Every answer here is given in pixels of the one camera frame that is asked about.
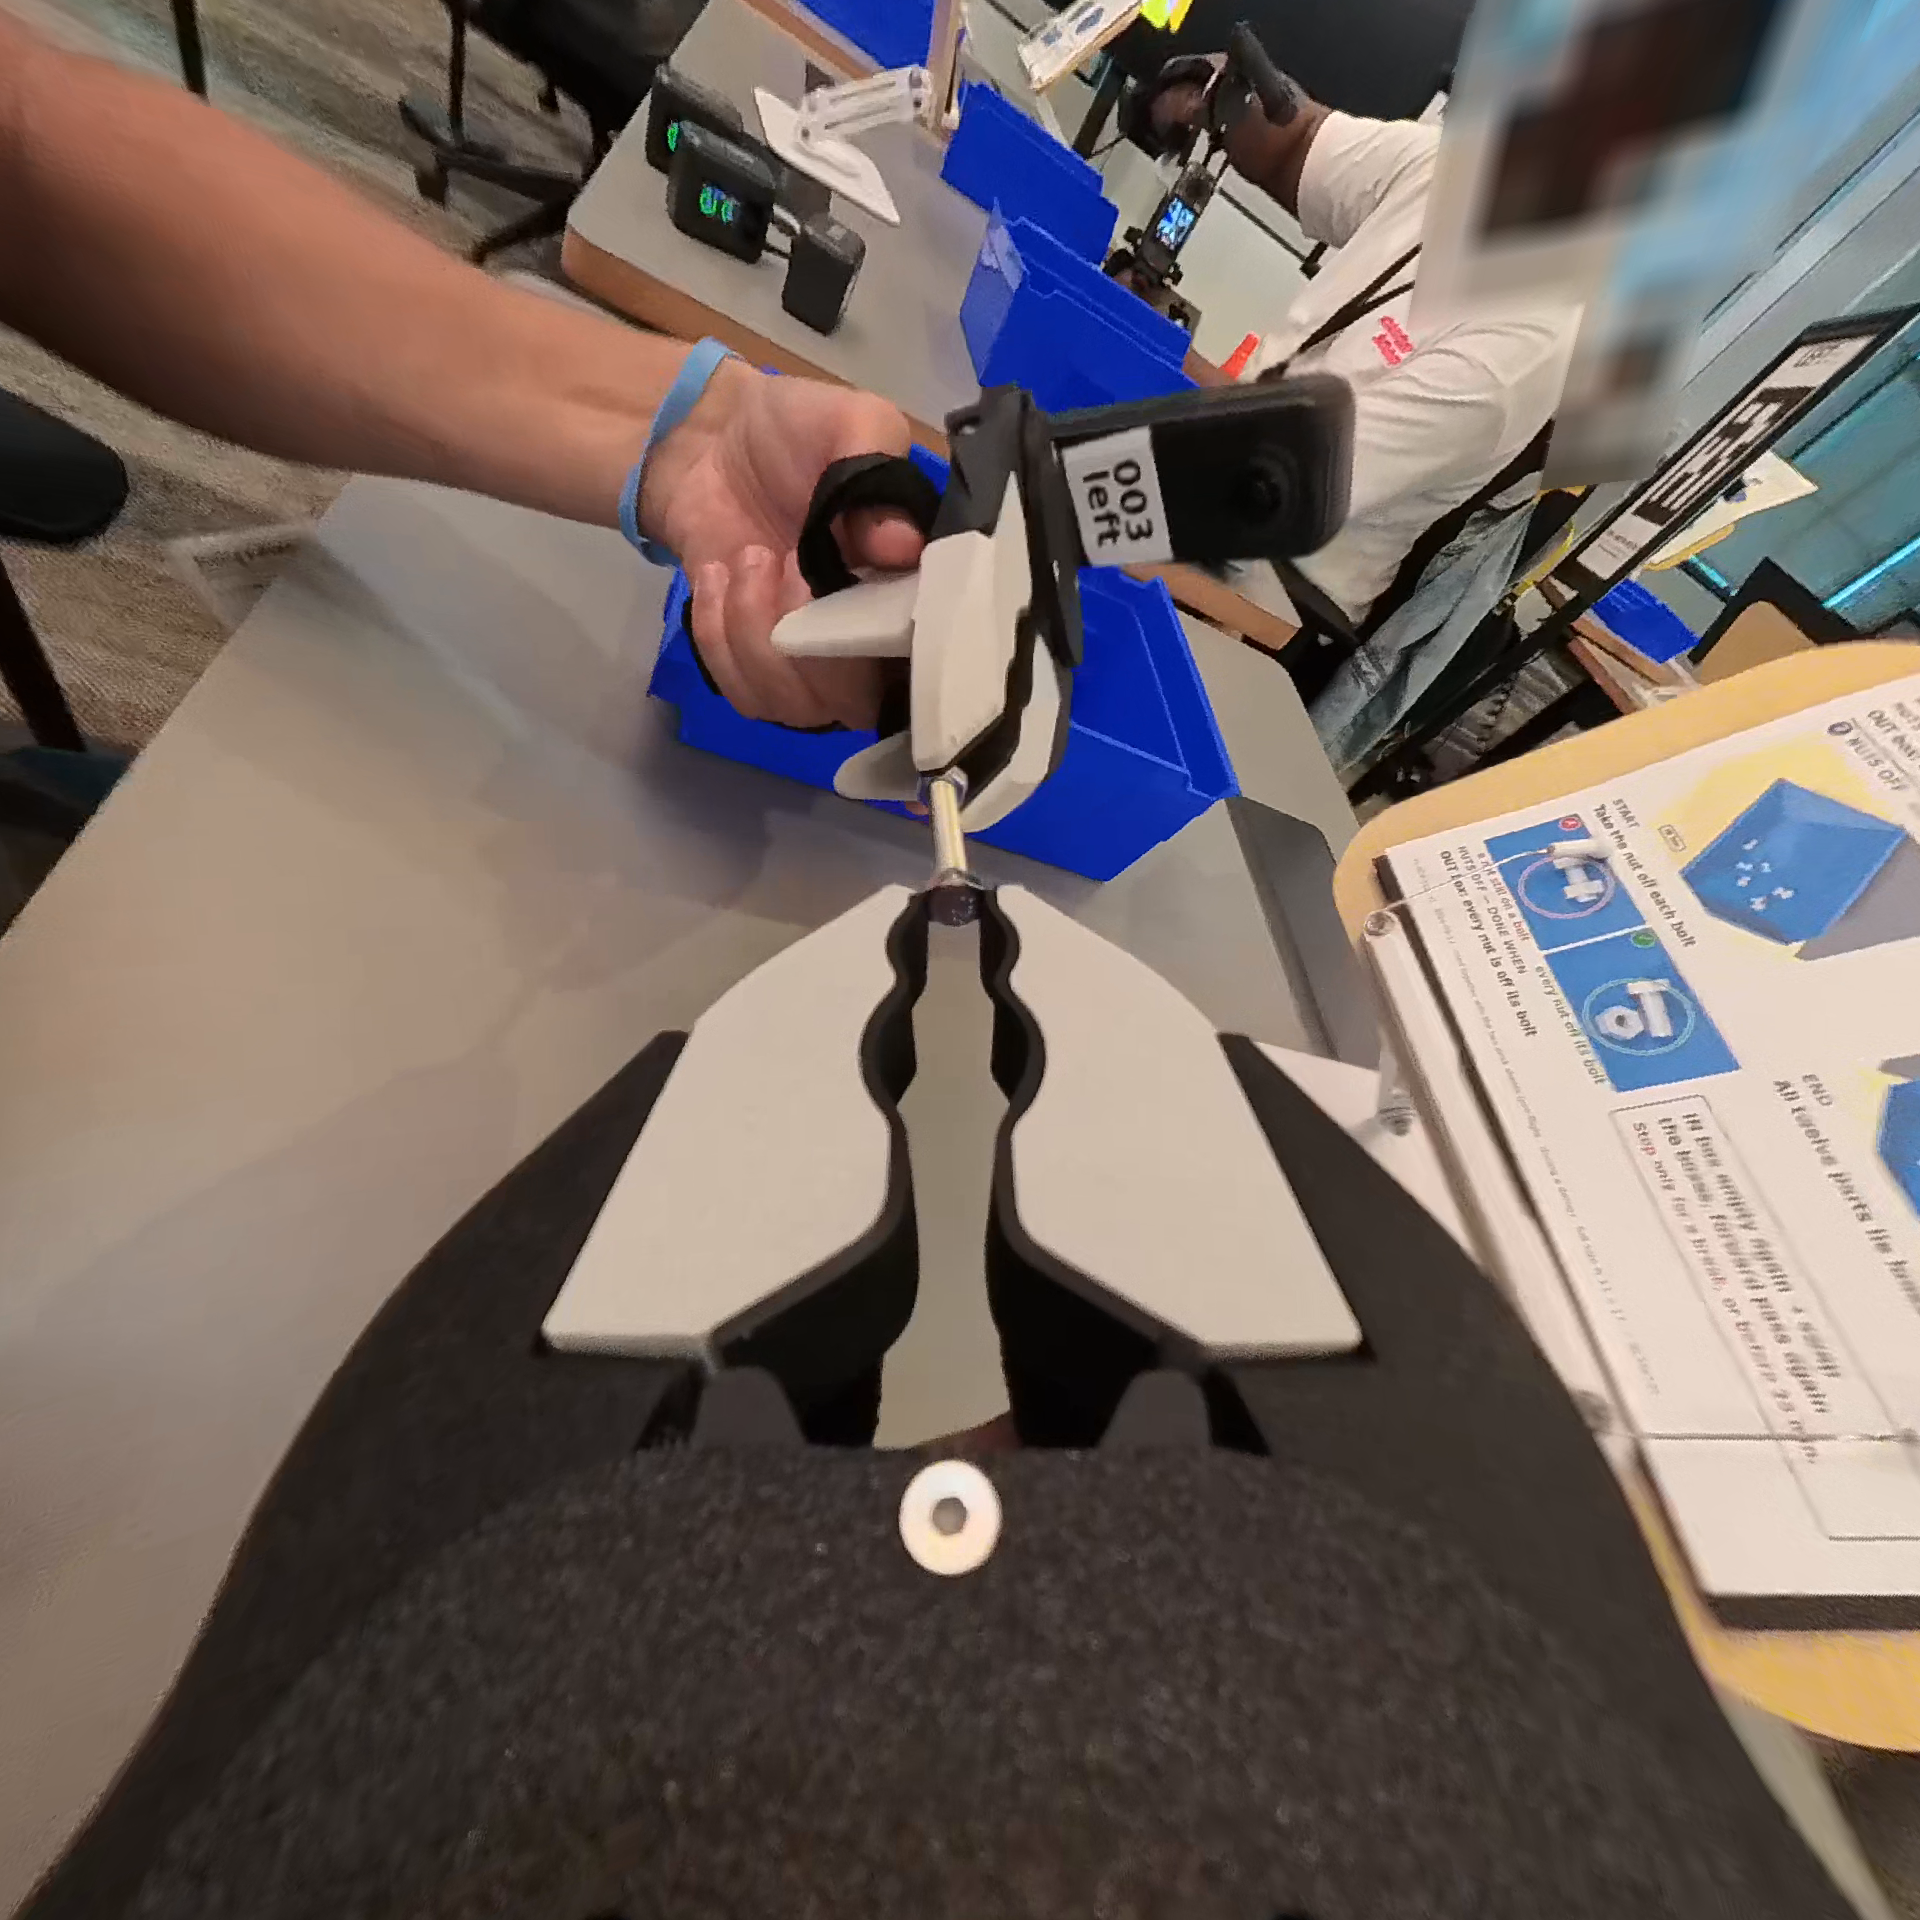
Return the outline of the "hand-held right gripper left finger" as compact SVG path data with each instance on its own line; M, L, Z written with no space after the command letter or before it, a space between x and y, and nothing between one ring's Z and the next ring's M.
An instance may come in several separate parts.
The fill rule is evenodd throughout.
M921 1288L902 1105L921 896L881 888L666 1036L671 1068L543 1321L560 1355L762 1370L866 1448Z

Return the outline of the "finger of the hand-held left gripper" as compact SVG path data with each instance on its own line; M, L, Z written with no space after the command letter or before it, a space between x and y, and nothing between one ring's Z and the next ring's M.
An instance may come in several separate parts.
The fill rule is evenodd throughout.
M1025 507L1004 499L991 532L928 540L916 575L815 600L775 625L774 644L788 658L905 664L915 763L938 770L1025 701L1041 664L1023 632L1031 596Z
M938 770L915 763L905 727L846 757L832 776L844 801L897 804L931 813L939 795L959 809L963 833L985 833L1027 804L1066 754L1073 677L1056 664L1035 664L1023 705L1009 705L961 761Z

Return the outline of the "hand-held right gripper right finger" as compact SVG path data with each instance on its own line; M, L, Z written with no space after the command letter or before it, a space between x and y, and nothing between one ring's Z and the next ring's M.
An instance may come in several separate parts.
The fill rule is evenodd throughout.
M1240 1071L1255 1048L1018 884L980 908L980 983L1007 1103L987 1291L1023 1445L1095 1445L1147 1373L1360 1353Z

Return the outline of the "thin long silver bolt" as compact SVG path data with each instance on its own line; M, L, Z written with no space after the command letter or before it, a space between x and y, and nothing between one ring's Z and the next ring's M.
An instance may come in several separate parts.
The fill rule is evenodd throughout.
M961 920L976 908L985 892L985 882L974 873L969 860L968 799L969 781L959 769L926 776L919 784L919 802L931 833L928 893L959 903L952 913Z

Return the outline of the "blue plastic bin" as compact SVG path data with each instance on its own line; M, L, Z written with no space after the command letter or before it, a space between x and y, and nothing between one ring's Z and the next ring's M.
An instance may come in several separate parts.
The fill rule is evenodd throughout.
M1050 415L1194 388L1175 321L1000 205L959 323L979 386L1027 388Z
M875 68L928 65L935 3L800 3Z
M1084 567L1078 587L1084 661L1064 759L984 842L1086 881L1115 881L1241 786L1168 589L1115 567ZM692 649L682 570L666 594L648 691L673 711L682 745L809 789L832 792L844 761L875 744L873 731L796 731L735 711Z
M1119 209L1090 160L1009 103L991 83L964 81L943 180L1009 221L1028 221L1086 264L1104 265Z

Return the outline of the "person's left forearm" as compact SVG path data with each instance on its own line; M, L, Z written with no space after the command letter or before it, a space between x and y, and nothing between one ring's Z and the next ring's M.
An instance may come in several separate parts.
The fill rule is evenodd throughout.
M487 277L262 133L10 11L2 321L214 439L634 537L684 357Z

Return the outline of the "grey desk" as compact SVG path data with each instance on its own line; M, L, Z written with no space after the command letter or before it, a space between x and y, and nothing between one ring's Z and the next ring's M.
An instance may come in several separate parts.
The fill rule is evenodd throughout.
M6 1916L369 1319L897 813L686 751L620 536L356 481L6 935Z

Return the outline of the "person's left hand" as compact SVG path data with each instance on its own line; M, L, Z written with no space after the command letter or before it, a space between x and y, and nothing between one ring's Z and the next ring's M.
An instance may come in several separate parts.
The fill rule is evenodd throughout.
M788 658L774 633L809 600L799 547L825 471L907 449L890 400L732 360L649 461L640 527L679 556L696 653L739 713L788 729L873 727L875 661Z

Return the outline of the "denim jacket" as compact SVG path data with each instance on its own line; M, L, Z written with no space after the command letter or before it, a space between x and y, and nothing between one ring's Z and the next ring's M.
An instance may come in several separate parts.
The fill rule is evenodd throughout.
M1360 643L1308 699L1336 776L1352 784L1505 596L1542 476L1524 471L1443 515L1360 625Z

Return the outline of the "blue wristband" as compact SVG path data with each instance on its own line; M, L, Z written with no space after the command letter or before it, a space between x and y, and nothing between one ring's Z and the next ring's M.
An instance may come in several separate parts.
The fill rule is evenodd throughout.
M627 471L616 499L616 529L634 551L656 567L679 570L682 559L671 544L648 536L640 527L640 493L649 473L649 461L679 432L679 428L684 428L721 365L732 360L737 360L737 353L719 338L702 338L688 348L679 371L656 404L654 418L648 428L648 439L640 445L640 458Z

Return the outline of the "printed instruction sheet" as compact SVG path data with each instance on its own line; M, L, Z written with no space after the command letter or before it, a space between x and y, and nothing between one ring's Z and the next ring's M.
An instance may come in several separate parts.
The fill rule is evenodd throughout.
M1376 876L1713 1615L1916 1631L1916 647Z
M1034 92L1050 92L1146 11L1146 3L1075 3L1047 16L1018 45L1025 81Z

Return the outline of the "black-and-white marker sign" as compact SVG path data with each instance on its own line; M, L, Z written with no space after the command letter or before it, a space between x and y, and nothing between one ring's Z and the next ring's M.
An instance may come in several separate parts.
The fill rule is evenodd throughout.
M1615 589L1723 500L1800 418L1894 341L1916 314L1916 305L1895 305L1800 331L1633 496L1574 544L1555 576L1571 583L1576 594L1590 594L1592 604Z

